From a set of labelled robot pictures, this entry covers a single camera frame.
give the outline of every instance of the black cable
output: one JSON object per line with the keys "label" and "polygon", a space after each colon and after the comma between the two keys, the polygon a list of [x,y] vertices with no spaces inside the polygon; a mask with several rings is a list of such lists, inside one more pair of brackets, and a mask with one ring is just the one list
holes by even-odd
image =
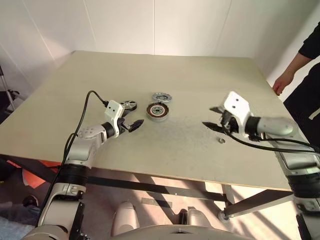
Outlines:
{"label": "black cable", "polygon": [[[85,114],[86,114],[86,110],[87,110],[87,106],[88,106],[88,101],[89,101],[89,97],[90,97],[90,94],[91,94],[91,93],[94,93],[94,94],[97,96],[97,98],[103,103],[103,105],[104,105],[105,107],[107,107],[107,105],[108,105],[108,102],[107,102],[107,101],[104,101],[104,100],[99,96],[99,94],[98,94],[97,92],[95,92],[95,91],[93,91],[93,90],[90,90],[90,91],[86,94],[85,101],[84,101],[84,106],[83,106],[83,110],[82,110],[82,114],[81,114],[81,118],[80,118],[80,120],[79,120],[79,123],[78,123],[78,125],[76,126],[76,129],[75,129],[74,133],[71,133],[71,134],[70,134],[70,136],[68,137],[68,139],[67,139],[67,141],[66,141],[66,143],[65,143],[65,145],[64,145],[63,159],[62,159],[62,162],[61,162],[61,166],[63,166],[63,165],[65,164],[66,159],[67,159],[67,156],[68,156],[69,151],[70,151],[70,148],[71,148],[71,146],[72,146],[72,144],[73,144],[76,136],[78,135],[78,132],[79,132],[79,129],[80,129],[80,127],[81,127],[82,122],[84,121]],[[58,169],[58,171],[57,171],[56,175],[54,176],[54,179],[53,179],[53,181],[51,182],[51,184],[50,184],[50,186],[49,186],[49,188],[48,188],[48,191],[47,191],[47,193],[46,193],[46,195],[45,195],[45,198],[44,198],[44,200],[43,200],[43,203],[42,203],[42,206],[41,206],[41,210],[40,210],[40,213],[39,213],[39,218],[38,218],[38,221],[37,221],[37,225],[39,224],[39,220],[40,220],[41,214],[42,214],[42,212],[43,212],[43,210],[44,210],[44,208],[45,208],[45,205],[46,205],[46,203],[47,203],[47,201],[48,201],[48,199],[49,199],[49,196],[50,196],[50,194],[51,194],[52,188],[54,187],[54,184],[56,183],[56,180],[57,180],[57,178],[58,178],[58,175],[59,175],[59,173],[60,173],[60,170],[61,170],[61,167]]]}
{"label": "black cable", "polygon": [[286,149],[286,148],[277,148],[277,147],[268,147],[268,146],[260,146],[260,145],[256,145],[256,144],[252,144],[252,143],[248,143],[246,141],[242,141],[241,139],[233,136],[231,134],[231,132],[226,129],[225,127],[223,128],[224,133],[229,136],[230,138],[232,138],[233,140],[237,141],[238,143],[241,143],[243,145],[246,145],[248,147],[252,147],[255,149],[261,149],[261,150],[266,150],[266,151],[273,151],[273,152],[281,152],[281,153],[315,153],[317,154],[315,151],[309,151],[309,150],[298,150],[298,149]]}
{"label": "black cable", "polygon": [[71,137],[74,136],[74,133],[71,133],[70,136],[68,137],[68,140],[66,141],[65,145],[64,145],[64,150],[63,150],[63,159],[65,159],[68,155],[68,152],[67,152],[67,149],[69,147],[69,143],[70,143],[70,140],[71,140]]}
{"label": "black cable", "polygon": [[282,141],[282,142],[290,142],[290,143],[295,143],[295,144],[301,144],[301,145],[305,145],[307,147],[313,148],[316,152],[320,152],[320,147],[312,145],[312,144],[304,142],[304,141],[298,141],[298,140],[294,140],[294,139],[288,139],[288,138],[265,138],[265,139],[260,139],[260,141]]}

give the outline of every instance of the orange object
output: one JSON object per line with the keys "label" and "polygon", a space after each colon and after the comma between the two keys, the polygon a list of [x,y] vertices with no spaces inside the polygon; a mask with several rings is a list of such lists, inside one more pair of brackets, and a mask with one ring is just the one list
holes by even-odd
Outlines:
{"label": "orange object", "polygon": [[[12,164],[13,166],[15,166],[16,168],[20,168],[19,165],[15,164],[14,162],[8,160],[8,163]],[[47,167],[55,167],[55,166],[60,166],[60,163],[56,163],[54,161],[45,161],[45,160],[40,160],[40,162],[47,166]],[[52,168],[51,169],[54,172],[57,172],[58,170],[56,168]],[[33,173],[22,169],[22,178],[23,178],[23,183],[26,186],[30,186],[33,189],[39,187],[41,184],[43,184],[45,182],[45,180],[43,180],[42,178],[34,175]]]}

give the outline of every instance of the person's hand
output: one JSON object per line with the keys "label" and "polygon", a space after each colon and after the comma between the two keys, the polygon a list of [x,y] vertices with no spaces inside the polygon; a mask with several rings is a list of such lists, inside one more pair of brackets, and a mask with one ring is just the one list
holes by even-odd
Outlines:
{"label": "person's hand", "polygon": [[285,89],[286,86],[288,86],[292,80],[294,79],[294,74],[284,72],[273,84],[273,91],[279,96],[282,94],[282,91]]}

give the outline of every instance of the round metal part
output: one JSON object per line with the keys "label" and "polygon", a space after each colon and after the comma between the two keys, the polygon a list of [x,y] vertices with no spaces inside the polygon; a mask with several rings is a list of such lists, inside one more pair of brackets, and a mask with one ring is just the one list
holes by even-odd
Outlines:
{"label": "round metal part", "polygon": [[161,122],[168,118],[169,108],[162,102],[151,103],[146,108],[147,116],[155,122]]}
{"label": "round metal part", "polygon": [[128,100],[120,103],[124,110],[129,110],[130,112],[137,109],[138,104],[135,101]]}
{"label": "round metal part", "polygon": [[221,144],[224,144],[224,143],[226,143],[226,140],[224,140],[222,137],[220,137],[218,139],[218,142],[221,143]]}
{"label": "round metal part", "polygon": [[220,211],[218,213],[218,219],[223,223],[230,222],[230,218],[226,216],[225,211]]}
{"label": "round metal part", "polygon": [[152,99],[157,101],[157,102],[167,103],[167,102],[170,102],[172,100],[172,97],[167,93],[157,92],[157,93],[152,95]]}

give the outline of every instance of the metal washer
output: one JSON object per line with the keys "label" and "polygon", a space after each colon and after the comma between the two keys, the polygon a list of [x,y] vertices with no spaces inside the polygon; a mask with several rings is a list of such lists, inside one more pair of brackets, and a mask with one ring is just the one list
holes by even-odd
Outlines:
{"label": "metal washer", "polygon": [[152,95],[152,99],[157,102],[168,103],[172,100],[172,97],[167,93],[157,92]]}
{"label": "metal washer", "polygon": [[160,105],[155,105],[151,107],[150,111],[155,116],[161,116],[165,112],[165,108]]}

